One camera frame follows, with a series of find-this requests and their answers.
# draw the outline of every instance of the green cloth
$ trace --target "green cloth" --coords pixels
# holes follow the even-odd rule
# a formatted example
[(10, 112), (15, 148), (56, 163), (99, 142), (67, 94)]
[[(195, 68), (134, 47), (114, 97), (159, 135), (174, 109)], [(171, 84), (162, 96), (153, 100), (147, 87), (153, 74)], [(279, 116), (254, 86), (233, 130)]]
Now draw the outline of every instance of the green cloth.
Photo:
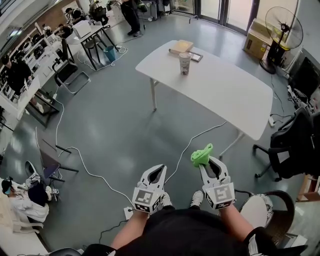
[(214, 146), (210, 143), (206, 145), (203, 150), (197, 150), (191, 155), (191, 161), (195, 167), (199, 167), (199, 164), (207, 165), (209, 163), (210, 152)]

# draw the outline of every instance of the trash can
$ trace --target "trash can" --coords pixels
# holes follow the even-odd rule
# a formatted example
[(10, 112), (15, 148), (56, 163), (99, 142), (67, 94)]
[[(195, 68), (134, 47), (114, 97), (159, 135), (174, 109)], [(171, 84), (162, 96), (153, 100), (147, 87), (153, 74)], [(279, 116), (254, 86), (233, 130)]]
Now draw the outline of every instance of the trash can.
[(108, 46), (104, 49), (104, 54), (107, 56), (109, 61), (112, 63), (116, 60), (116, 53), (115, 53), (115, 47), (113, 45)]

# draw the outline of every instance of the electric fan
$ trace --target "electric fan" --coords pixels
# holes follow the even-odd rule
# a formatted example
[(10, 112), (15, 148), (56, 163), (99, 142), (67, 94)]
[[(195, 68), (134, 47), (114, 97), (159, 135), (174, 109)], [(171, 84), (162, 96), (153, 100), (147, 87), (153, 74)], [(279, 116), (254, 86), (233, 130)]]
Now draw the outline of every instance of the electric fan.
[(280, 6), (268, 10), (265, 25), (272, 44), (266, 59), (262, 59), (260, 65), (270, 74), (275, 74), (284, 52), (297, 48), (304, 38), (304, 32), (297, 17)]

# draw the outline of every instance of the fan base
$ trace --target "fan base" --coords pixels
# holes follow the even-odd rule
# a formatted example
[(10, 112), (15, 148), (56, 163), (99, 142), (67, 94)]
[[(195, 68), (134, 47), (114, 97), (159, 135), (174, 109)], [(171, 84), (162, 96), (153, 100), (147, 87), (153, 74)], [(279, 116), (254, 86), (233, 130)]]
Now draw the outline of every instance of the fan base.
[(268, 73), (270, 73), (270, 74), (275, 74), (276, 73), (276, 67), (275, 67), (275, 65), (273, 64), (273, 62), (271, 60), (262, 59), (262, 60), (260, 60), (260, 65)]

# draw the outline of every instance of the white box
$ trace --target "white box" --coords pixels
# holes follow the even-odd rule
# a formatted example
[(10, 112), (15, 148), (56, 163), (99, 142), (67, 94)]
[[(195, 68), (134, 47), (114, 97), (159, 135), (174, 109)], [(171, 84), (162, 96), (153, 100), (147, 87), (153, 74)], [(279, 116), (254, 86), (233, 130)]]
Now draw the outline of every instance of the white box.
[(72, 28), (73, 28), (74, 33), (76, 34), (76, 36), (79, 39), (83, 38), (85, 35), (87, 35), (91, 32), (91, 27), (90, 27), (89, 22), (87, 20), (79, 21)]

